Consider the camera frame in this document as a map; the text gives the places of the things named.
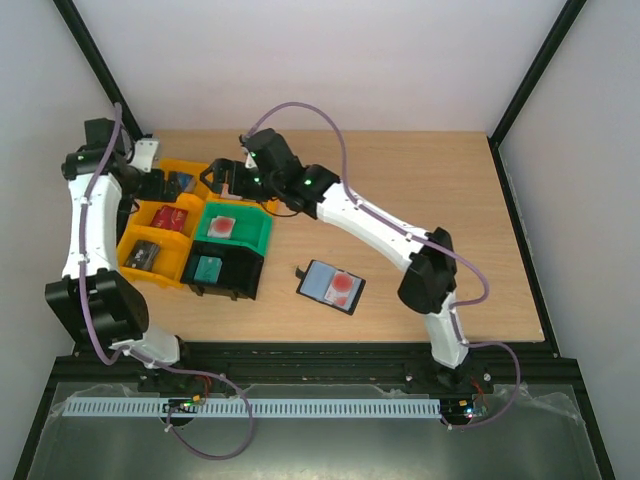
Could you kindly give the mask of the black leather card holder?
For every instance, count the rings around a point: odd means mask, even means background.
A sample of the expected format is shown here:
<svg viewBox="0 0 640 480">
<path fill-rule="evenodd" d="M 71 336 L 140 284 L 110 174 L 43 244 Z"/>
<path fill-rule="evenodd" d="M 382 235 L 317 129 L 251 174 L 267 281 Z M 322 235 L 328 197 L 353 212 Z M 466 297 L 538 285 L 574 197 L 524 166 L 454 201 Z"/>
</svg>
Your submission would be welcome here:
<svg viewBox="0 0 640 480">
<path fill-rule="evenodd" d="M 297 267 L 295 276 L 297 294 L 346 315 L 354 314 L 366 286 L 363 278 L 318 260 L 311 260 L 305 270 Z"/>
</svg>

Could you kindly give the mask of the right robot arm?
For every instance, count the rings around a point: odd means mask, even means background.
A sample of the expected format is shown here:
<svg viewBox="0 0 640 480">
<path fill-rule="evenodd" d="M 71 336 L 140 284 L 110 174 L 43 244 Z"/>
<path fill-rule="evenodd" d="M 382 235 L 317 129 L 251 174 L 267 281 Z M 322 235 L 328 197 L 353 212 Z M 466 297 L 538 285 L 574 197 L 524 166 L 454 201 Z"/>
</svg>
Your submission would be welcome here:
<svg viewBox="0 0 640 480">
<path fill-rule="evenodd" d="M 284 137 L 265 129 L 241 141 L 245 159 L 214 160 L 199 176 L 212 192 L 262 203 L 276 199 L 293 213 L 338 227 L 386 257 L 403 274 L 397 294 L 424 315 L 436 379 L 460 390 L 471 379 L 469 348 L 456 311 L 456 261 L 450 234 L 401 222 L 354 193 L 344 176 L 318 164 L 303 165 Z"/>
</svg>

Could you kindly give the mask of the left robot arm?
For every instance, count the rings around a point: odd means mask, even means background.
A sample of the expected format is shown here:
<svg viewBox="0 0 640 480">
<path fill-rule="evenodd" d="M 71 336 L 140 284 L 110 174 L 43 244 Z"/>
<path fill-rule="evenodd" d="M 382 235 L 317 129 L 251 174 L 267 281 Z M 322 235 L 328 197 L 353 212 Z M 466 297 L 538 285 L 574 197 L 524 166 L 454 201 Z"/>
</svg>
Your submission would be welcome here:
<svg viewBox="0 0 640 480">
<path fill-rule="evenodd" d="M 144 296 L 120 271 L 117 245 L 134 204 L 173 203 L 179 183 L 154 166 L 158 140 L 129 139 L 120 117 L 87 120 L 84 129 L 84 145 L 61 165 L 72 203 L 70 243 L 45 300 L 72 339 L 92 346 L 104 364 L 125 355 L 149 369 L 174 365 L 180 340 L 151 324 Z"/>
</svg>

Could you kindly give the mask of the blue VIP card stack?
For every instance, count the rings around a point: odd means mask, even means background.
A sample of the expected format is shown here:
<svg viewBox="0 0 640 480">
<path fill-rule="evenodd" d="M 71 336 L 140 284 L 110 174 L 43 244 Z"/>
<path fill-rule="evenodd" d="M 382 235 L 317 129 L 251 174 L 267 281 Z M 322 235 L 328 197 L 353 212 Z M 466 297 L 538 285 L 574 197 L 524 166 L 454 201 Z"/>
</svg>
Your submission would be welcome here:
<svg viewBox="0 0 640 480">
<path fill-rule="evenodd" d="M 178 183 L 183 193 L 192 193 L 197 185 L 197 179 L 188 173 L 179 172 L 177 174 Z"/>
</svg>

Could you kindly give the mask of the red VIP card stack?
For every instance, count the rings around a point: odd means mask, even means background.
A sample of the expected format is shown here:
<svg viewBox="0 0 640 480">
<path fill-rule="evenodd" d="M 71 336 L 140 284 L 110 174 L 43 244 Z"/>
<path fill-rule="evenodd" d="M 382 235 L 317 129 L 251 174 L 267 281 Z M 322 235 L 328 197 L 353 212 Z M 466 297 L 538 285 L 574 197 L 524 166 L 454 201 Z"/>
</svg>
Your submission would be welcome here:
<svg viewBox="0 0 640 480">
<path fill-rule="evenodd" d="M 150 226 L 158 229 L 182 232 L 187 217 L 187 210 L 163 205 L 155 212 Z"/>
</svg>

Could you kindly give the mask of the red circle card stack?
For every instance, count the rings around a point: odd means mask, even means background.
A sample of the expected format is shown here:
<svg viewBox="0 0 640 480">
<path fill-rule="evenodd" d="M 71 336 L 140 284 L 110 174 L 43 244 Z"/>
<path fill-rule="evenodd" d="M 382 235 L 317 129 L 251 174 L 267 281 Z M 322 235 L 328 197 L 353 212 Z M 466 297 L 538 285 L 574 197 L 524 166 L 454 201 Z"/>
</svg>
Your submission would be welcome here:
<svg viewBox="0 0 640 480">
<path fill-rule="evenodd" d="M 212 218 L 207 228 L 208 238 L 230 239 L 236 219 L 233 217 L 218 215 Z"/>
</svg>

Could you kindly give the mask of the black card stack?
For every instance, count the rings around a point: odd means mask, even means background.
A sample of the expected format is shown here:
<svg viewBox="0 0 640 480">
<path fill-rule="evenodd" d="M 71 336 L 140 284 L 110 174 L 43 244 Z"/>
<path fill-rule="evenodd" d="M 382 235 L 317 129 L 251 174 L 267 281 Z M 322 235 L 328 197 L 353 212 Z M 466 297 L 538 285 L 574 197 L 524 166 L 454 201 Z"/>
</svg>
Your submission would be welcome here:
<svg viewBox="0 0 640 480">
<path fill-rule="evenodd" d="M 129 253 L 124 266 L 127 268 L 151 271 L 160 246 L 148 240 L 137 240 Z"/>
</svg>

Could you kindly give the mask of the teal card stack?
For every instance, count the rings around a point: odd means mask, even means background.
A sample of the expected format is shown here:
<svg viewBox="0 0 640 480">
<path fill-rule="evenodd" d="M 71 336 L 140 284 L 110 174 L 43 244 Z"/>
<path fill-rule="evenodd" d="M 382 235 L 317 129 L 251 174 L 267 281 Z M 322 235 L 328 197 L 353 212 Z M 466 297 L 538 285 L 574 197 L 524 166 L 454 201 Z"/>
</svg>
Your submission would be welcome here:
<svg viewBox="0 0 640 480">
<path fill-rule="evenodd" d="M 195 283 L 215 285 L 222 269 L 222 259 L 212 256 L 200 256 L 193 275 Z"/>
</svg>

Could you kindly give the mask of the yellow bin far right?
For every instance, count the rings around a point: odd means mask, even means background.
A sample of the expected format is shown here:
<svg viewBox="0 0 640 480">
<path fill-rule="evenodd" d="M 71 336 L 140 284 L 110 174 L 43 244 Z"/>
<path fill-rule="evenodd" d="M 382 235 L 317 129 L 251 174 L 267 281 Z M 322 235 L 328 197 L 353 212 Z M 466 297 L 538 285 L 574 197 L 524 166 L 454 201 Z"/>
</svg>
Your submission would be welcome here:
<svg viewBox="0 0 640 480">
<path fill-rule="evenodd" d="M 255 207 L 266 211 L 267 213 L 278 213 L 280 203 L 278 200 L 266 200 L 266 201 L 256 201 L 251 200 L 239 195 L 234 195 L 230 192 L 229 186 L 227 184 L 222 185 L 222 190 L 220 193 L 209 191 L 206 193 L 205 200 L 207 202 L 219 202 L 219 203 L 227 203 L 234 205 L 241 205 L 247 207 Z"/>
</svg>

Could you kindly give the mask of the yellow bin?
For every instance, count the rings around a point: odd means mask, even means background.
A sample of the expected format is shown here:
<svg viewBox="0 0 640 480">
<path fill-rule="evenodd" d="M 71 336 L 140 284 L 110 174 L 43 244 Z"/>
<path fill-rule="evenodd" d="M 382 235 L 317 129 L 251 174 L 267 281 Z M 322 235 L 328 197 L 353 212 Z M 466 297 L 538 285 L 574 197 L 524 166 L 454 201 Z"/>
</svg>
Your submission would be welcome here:
<svg viewBox="0 0 640 480">
<path fill-rule="evenodd" d="M 120 273 L 130 282 L 182 289 L 182 274 L 205 202 L 180 194 L 175 203 L 139 201 L 117 246 Z"/>
<path fill-rule="evenodd" d="M 193 194 L 202 200 L 208 198 L 210 190 L 200 181 L 200 174 L 208 167 L 206 163 L 164 158 L 157 167 L 165 172 L 166 177 L 176 174 L 181 193 Z"/>
<path fill-rule="evenodd" d="M 229 186 L 227 184 L 222 185 L 222 190 L 220 193 L 209 191 L 206 193 L 205 200 L 207 202 L 219 202 L 219 203 L 227 203 L 234 205 L 241 205 L 247 207 L 255 207 L 266 211 L 267 213 L 278 213 L 280 203 L 278 200 L 266 200 L 266 201 L 256 201 L 251 200 L 239 195 L 234 195 L 230 192 Z"/>
</svg>

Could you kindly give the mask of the yellow bin far left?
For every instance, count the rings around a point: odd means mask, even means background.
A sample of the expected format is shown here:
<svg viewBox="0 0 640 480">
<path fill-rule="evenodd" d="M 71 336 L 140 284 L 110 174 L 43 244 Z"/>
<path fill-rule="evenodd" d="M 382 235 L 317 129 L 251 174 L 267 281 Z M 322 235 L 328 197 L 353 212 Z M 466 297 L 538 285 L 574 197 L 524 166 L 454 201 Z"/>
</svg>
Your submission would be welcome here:
<svg viewBox="0 0 640 480">
<path fill-rule="evenodd" d="M 202 200 L 208 198 L 210 190 L 200 181 L 200 174 L 208 167 L 206 163 L 164 158 L 157 167 L 165 172 L 166 177 L 176 174 L 181 193 L 193 194 Z"/>
</svg>

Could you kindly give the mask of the green bin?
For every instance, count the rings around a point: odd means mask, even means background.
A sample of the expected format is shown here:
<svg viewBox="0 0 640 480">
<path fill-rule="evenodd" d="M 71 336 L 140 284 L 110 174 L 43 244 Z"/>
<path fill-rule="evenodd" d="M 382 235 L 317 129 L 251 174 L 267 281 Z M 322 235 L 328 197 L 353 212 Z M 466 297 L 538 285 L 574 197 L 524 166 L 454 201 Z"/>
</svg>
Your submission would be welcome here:
<svg viewBox="0 0 640 480">
<path fill-rule="evenodd" d="M 218 217 L 234 220 L 229 234 L 209 235 L 211 223 Z M 208 202 L 194 233 L 194 240 L 248 248 L 265 256 L 269 246 L 273 219 L 261 208 L 245 204 Z"/>
</svg>

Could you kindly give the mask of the yellow bin near left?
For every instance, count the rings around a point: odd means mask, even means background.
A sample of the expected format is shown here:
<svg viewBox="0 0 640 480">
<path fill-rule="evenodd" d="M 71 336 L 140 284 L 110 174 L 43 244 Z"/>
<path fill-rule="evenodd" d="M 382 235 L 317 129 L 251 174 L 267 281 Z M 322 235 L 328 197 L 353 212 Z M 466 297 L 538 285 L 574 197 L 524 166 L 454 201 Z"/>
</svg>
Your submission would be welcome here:
<svg viewBox="0 0 640 480">
<path fill-rule="evenodd" d="M 120 273 L 130 282 L 182 289 L 182 274 L 205 202 L 180 194 L 175 203 L 139 201 L 117 246 Z"/>
</svg>

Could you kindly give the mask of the black bin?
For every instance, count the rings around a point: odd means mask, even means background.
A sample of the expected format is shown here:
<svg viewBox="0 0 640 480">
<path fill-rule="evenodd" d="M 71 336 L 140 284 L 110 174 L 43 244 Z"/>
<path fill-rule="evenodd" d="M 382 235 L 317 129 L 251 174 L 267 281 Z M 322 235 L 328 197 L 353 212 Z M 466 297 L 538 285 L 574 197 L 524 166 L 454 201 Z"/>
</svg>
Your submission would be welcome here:
<svg viewBox="0 0 640 480">
<path fill-rule="evenodd" d="M 194 282 L 193 275 L 200 256 L 222 259 L 222 269 L 215 285 Z M 198 296 L 220 295 L 234 301 L 255 300 L 263 265 L 264 257 L 248 248 L 194 241 L 182 272 L 181 283 Z"/>
</svg>

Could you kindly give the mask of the left black frame post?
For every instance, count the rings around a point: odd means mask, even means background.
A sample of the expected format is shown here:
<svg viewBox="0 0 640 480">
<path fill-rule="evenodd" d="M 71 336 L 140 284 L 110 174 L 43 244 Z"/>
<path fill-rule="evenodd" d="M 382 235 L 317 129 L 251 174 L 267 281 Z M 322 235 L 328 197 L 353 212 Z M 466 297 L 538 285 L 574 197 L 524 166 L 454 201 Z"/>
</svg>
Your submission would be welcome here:
<svg viewBox="0 0 640 480">
<path fill-rule="evenodd" d="M 53 0 L 53 4 L 72 35 L 87 64 L 99 82 L 104 94 L 112 103 L 122 108 L 122 121 L 128 133 L 135 139 L 145 137 L 119 85 L 95 42 L 82 15 L 72 0 Z"/>
</svg>

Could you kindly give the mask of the black frame post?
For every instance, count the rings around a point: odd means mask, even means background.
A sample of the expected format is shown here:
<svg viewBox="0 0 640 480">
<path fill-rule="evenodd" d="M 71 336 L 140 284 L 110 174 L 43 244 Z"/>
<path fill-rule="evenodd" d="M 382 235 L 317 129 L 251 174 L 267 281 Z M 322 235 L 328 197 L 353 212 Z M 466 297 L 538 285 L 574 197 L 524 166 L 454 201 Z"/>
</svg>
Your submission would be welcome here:
<svg viewBox="0 0 640 480">
<path fill-rule="evenodd" d="M 135 139 L 145 137 L 119 85 L 95 42 L 82 15 L 72 0 L 53 0 L 53 4 L 72 35 L 87 64 L 99 82 L 104 94 L 112 103 L 122 108 L 122 121 L 128 133 Z"/>
<path fill-rule="evenodd" d="M 562 6 L 513 97 L 509 101 L 495 130 L 488 138 L 491 151 L 498 150 L 506 139 L 547 67 L 553 60 L 586 4 L 586 0 L 568 0 Z"/>
</svg>

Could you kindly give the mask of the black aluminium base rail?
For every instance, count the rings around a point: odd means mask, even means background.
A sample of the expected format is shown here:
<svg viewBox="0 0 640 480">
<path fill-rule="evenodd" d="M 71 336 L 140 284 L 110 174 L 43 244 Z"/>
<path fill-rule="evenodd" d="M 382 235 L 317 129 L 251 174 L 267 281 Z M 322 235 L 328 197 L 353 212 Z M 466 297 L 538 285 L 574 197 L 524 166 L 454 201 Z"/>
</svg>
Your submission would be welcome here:
<svg viewBox="0 0 640 480">
<path fill-rule="evenodd" d="M 147 370 L 134 359 L 105 366 L 87 348 L 77 348 L 54 363 L 48 387 L 61 382 L 134 384 L 145 392 L 227 393 L 220 382 L 205 387 L 213 372 L 248 387 L 257 384 L 367 384 L 385 390 L 453 397 L 489 394 L 498 384 L 569 385 L 584 390 L 578 363 L 558 355 L 547 343 L 488 346 L 469 353 L 448 373 L 431 357 L 427 343 L 226 343 L 189 342 L 178 373 Z"/>
</svg>

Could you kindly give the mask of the right black frame post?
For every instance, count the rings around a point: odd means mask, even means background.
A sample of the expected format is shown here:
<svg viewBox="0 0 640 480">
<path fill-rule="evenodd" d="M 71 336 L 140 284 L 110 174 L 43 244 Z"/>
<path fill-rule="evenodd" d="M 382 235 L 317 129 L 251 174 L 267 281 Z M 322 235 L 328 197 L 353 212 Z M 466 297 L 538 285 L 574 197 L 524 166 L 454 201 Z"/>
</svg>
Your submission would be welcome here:
<svg viewBox="0 0 640 480">
<path fill-rule="evenodd" d="M 498 150 L 506 139 L 547 67 L 553 60 L 586 4 L 586 0 L 568 0 L 562 6 L 513 97 L 509 101 L 495 130 L 488 138 L 491 151 Z"/>
</svg>

